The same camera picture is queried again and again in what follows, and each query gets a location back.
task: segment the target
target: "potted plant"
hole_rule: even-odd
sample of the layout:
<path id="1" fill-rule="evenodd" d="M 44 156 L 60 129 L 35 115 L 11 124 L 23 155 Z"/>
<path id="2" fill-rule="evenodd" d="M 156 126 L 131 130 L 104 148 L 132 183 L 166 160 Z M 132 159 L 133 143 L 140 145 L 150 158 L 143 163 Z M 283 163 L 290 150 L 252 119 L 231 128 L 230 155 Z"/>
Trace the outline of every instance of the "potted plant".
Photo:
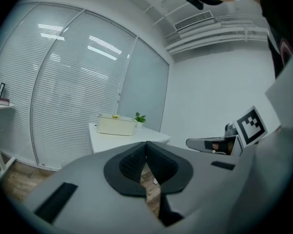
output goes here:
<path id="1" fill-rule="evenodd" d="M 146 121 L 146 116 L 145 115 L 140 116 L 140 114 L 136 112 L 135 120 L 137 121 L 136 128 L 142 128 L 143 123 L 145 123 Z"/>

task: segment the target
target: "wooden floor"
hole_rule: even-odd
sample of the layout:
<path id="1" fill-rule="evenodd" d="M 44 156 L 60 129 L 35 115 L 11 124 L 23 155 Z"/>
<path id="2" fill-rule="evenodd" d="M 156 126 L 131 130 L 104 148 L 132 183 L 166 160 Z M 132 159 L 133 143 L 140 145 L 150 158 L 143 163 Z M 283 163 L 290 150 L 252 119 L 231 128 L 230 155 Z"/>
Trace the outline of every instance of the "wooden floor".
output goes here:
<path id="1" fill-rule="evenodd" d="M 4 155 L 2 156 L 4 162 L 9 160 Z M 52 171 L 34 168 L 15 161 L 2 179 L 1 185 L 8 196 L 22 202 L 36 186 L 52 174 L 54 174 Z M 146 189 L 147 205 L 158 216 L 161 188 L 159 184 L 155 185 L 153 181 L 154 176 L 146 165 L 141 173 L 141 185 Z"/>

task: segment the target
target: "white storage box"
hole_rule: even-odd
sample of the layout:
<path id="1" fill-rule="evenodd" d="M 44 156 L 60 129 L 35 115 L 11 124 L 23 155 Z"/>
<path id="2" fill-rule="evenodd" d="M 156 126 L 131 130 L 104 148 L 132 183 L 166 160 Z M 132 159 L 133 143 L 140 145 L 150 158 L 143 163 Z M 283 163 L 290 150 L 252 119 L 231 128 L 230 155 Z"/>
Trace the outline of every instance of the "white storage box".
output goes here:
<path id="1" fill-rule="evenodd" d="M 132 136 L 136 120 L 124 116 L 114 119 L 111 114 L 99 114 L 97 132 L 109 135 Z"/>

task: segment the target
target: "white wall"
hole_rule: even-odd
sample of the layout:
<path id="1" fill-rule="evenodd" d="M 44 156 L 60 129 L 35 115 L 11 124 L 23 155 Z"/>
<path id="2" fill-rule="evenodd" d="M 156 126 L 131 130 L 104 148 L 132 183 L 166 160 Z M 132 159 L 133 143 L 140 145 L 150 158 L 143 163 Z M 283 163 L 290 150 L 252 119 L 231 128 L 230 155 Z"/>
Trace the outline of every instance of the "white wall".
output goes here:
<path id="1" fill-rule="evenodd" d="M 151 46 L 165 61 L 173 63 L 164 49 L 164 38 L 152 27 L 150 18 L 128 0 L 20 0 L 24 2 L 55 2 L 84 8 L 102 15 L 128 29 Z"/>
<path id="2" fill-rule="evenodd" d="M 274 83 L 269 51 L 235 50 L 188 59 L 171 67 L 161 132 L 171 145 L 188 138 L 220 137 L 253 105 L 268 132 L 280 124 L 265 96 Z"/>

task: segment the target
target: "black rubber pad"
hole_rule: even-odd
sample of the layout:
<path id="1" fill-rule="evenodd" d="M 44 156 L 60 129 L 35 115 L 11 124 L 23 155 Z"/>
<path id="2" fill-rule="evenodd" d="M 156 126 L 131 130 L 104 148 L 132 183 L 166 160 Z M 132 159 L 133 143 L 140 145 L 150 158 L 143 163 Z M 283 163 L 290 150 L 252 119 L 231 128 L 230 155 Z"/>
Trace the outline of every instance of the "black rubber pad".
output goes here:
<path id="1" fill-rule="evenodd" d="M 142 170 L 146 164 L 145 142 L 117 154 L 104 166 L 106 181 L 124 196 L 147 197 L 146 189 L 140 185 Z"/>
<path id="2" fill-rule="evenodd" d="M 217 167 L 220 167 L 220 168 L 223 168 L 223 169 L 231 170 L 231 171 L 235 167 L 235 165 L 228 164 L 228 163 L 224 163 L 224 162 L 220 162 L 220 161 L 214 161 L 214 162 L 212 162 L 211 165 L 212 166 L 217 166 Z"/>
<path id="3" fill-rule="evenodd" d="M 36 211 L 35 214 L 48 223 L 53 223 L 60 211 L 77 189 L 77 185 L 63 183 Z"/>
<path id="4" fill-rule="evenodd" d="M 189 161 L 150 141 L 146 142 L 146 162 L 161 185 L 162 195 L 181 192 L 192 179 Z"/>

